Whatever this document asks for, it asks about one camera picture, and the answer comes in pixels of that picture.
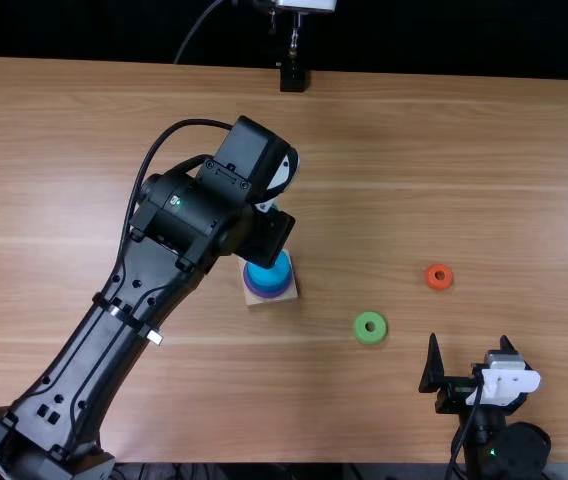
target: black background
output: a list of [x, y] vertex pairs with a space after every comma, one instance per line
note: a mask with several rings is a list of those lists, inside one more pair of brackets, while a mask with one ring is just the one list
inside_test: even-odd
[[[170, 63], [212, 0], [0, 1], [0, 56]], [[273, 67], [269, 19], [227, 0], [182, 63]], [[568, 78], [568, 2], [338, 0], [305, 21], [312, 69]]]

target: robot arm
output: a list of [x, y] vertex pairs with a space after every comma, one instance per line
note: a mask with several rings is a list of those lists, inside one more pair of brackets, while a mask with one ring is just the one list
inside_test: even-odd
[[541, 428], [524, 422], [506, 424], [506, 417], [537, 390], [540, 375], [500, 338], [499, 350], [486, 352], [473, 364], [470, 377], [444, 374], [437, 337], [431, 334], [420, 393], [437, 392], [435, 412], [459, 416], [460, 428], [451, 444], [445, 480], [461, 477], [456, 458], [464, 449], [468, 480], [538, 480], [551, 451], [551, 439]]
[[[208, 121], [176, 124], [230, 125]], [[166, 317], [222, 255], [273, 264], [295, 220], [268, 204], [290, 184], [298, 157], [281, 138], [240, 117], [215, 154], [163, 175], [147, 156], [115, 266], [53, 363], [10, 407], [0, 407], [0, 473], [12, 480], [103, 480], [115, 459], [99, 429], [120, 385]], [[282, 165], [285, 178], [273, 181]], [[201, 165], [195, 178], [187, 171]], [[139, 204], [133, 213], [134, 203]]]

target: orange ring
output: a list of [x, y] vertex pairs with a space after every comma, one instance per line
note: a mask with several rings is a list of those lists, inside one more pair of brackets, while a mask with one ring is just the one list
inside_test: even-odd
[[426, 284], [433, 290], [446, 290], [453, 283], [453, 270], [436, 263], [426, 269], [424, 277]]

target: wooden base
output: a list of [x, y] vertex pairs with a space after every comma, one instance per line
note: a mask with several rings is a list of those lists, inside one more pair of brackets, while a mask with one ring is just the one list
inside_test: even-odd
[[246, 305], [249, 307], [252, 305], [260, 305], [263, 303], [276, 303], [283, 302], [286, 300], [295, 300], [297, 298], [297, 285], [295, 284], [295, 271], [293, 271], [293, 263], [291, 262], [291, 255], [288, 250], [282, 250], [288, 257], [288, 261], [291, 264], [291, 271], [293, 273], [293, 280], [288, 288], [281, 295], [273, 298], [262, 298], [251, 292], [246, 283], [244, 282], [244, 266], [246, 265], [246, 260], [240, 258], [240, 281], [242, 282], [242, 288], [244, 289], [244, 298], [246, 300]]

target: black cable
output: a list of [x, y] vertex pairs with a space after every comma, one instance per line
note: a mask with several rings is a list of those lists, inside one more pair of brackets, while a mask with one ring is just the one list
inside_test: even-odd
[[[453, 455], [453, 452], [455, 451], [455, 439], [458, 438], [459, 433], [460, 429], [458, 428], [457, 432], [455, 432], [453, 440], [451, 440], [451, 455]], [[453, 465], [453, 473], [459, 480], [466, 480], [466, 472], [460, 468], [457, 462], [455, 462], [455, 464]]]
[[218, 5], [220, 5], [223, 1], [224, 0], [215, 0], [213, 3], [211, 3], [208, 6], [208, 8], [206, 10], [204, 10], [204, 12], [202, 12], [202, 15], [200, 15], [200, 18], [197, 19], [197, 21], [193, 24], [191, 29], [188, 31], [188, 33], [184, 37], [184, 40], [182, 40], [182, 45], [180, 46], [180, 49], [177, 51], [177, 54], [175, 55], [175, 59], [173, 60], [174, 65], [177, 65], [180, 62], [180, 58], [182, 57], [182, 53], [184, 53], [184, 49], [186, 48], [186, 45], [188, 45], [188, 42], [191, 41], [191, 37], [195, 34], [197, 29], [200, 28], [200, 25], [206, 19], [206, 17], [208, 17], [208, 14], [211, 13], [213, 10], [215, 10], [215, 8]]
[[175, 480], [182, 480], [182, 472], [180, 471], [182, 469], [182, 464], [181, 463], [173, 463], [173, 468], [175, 469]]
[[353, 472], [353, 475], [355, 475], [355, 478], [357, 478], [357, 480], [364, 480], [364, 477], [362, 477], [362, 474], [355, 467], [354, 463], [349, 463], [348, 466], [351, 467], [351, 471]]
[[111, 475], [113, 475], [113, 473], [117, 473], [117, 474], [118, 474], [119, 476], [121, 476], [124, 480], [126, 480], [126, 475], [124, 475], [121, 470], [118, 470], [117, 468], [114, 468], [113, 471], [111, 472]]
[[457, 462], [455, 462], [455, 465], [453, 465], [453, 473], [457, 478], [459, 478], [459, 480], [466, 480], [466, 473], [464, 473], [460, 469], [460, 466], [457, 464]]
[[462, 434], [457, 441], [457, 445], [455, 446], [455, 450], [451, 454], [451, 459], [446, 466], [446, 473], [444, 474], [444, 480], [451, 480], [451, 476], [453, 475], [453, 465], [457, 461], [457, 456], [460, 454], [460, 450], [464, 445], [464, 440], [468, 436], [468, 432], [471, 431], [471, 426], [473, 425], [473, 420], [475, 419], [475, 414], [477, 413], [477, 409], [480, 406], [480, 400], [482, 399], [482, 390], [484, 389], [484, 380], [480, 378], [479, 383], [477, 385], [477, 395], [475, 395], [475, 401], [473, 401], [473, 408], [471, 409], [471, 414], [468, 416], [466, 420], [466, 425], [464, 425], [464, 430], [462, 430]]
[[173, 133], [179, 130], [182, 127], [189, 127], [192, 125], [203, 125], [207, 127], [217, 127], [223, 128], [225, 130], [230, 130], [233, 128], [232, 125], [224, 122], [218, 122], [216, 120], [206, 120], [202, 118], [191, 118], [188, 120], [182, 120], [180, 122], [174, 123], [170, 127], [168, 127], [162, 134], [157, 137], [151, 148], [146, 153], [144, 160], [142, 161], [142, 165], [140, 165], [140, 169], [137, 172], [137, 177], [135, 178], [135, 182], [133, 183], [133, 190], [131, 190], [131, 196], [128, 199], [128, 205], [126, 206], [126, 215], [124, 216], [124, 225], [122, 225], [122, 234], [120, 235], [120, 246], [117, 251], [117, 258], [122, 253], [122, 248], [124, 247], [124, 242], [126, 241], [126, 237], [128, 236], [129, 226], [128, 223], [133, 218], [133, 212], [135, 211], [135, 202], [137, 201], [137, 197], [140, 194], [140, 190], [142, 188], [142, 183], [144, 182], [144, 177], [146, 176], [146, 171], [148, 170], [149, 165], [151, 164], [151, 160], [162, 146], [162, 144], [166, 141], [168, 137], [170, 137]]

